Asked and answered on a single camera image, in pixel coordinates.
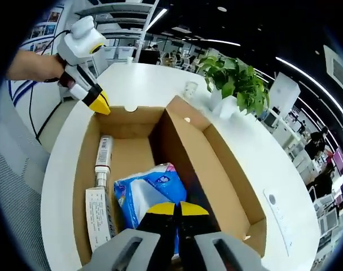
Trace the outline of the person's left hand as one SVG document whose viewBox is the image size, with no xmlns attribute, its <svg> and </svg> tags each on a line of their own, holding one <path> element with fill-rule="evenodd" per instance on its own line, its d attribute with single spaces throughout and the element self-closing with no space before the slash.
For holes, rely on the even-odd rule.
<svg viewBox="0 0 343 271">
<path fill-rule="evenodd" d="M 45 55 L 42 65 L 42 81 L 54 82 L 61 78 L 65 71 L 66 62 L 59 54 Z"/>
</svg>

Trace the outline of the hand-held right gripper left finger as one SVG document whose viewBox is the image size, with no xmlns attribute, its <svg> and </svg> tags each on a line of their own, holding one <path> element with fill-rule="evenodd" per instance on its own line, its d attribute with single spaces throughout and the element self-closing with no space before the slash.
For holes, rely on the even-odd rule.
<svg viewBox="0 0 343 271">
<path fill-rule="evenodd" d="M 174 256 L 175 204 L 151 207 L 136 229 L 125 229 L 97 248 L 81 270 L 168 270 Z"/>
</svg>

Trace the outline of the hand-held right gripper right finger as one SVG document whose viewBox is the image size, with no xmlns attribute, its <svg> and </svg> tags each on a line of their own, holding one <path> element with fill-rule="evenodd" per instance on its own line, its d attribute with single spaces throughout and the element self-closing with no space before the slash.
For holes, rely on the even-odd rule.
<svg viewBox="0 0 343 271">
<path fill-rule="evenodd" d="M 184 270 L 262 270 L 259 254 L 218 231 L 203 207 L 180 202 L 180 210 L 179 257 Z"/>
</svg>

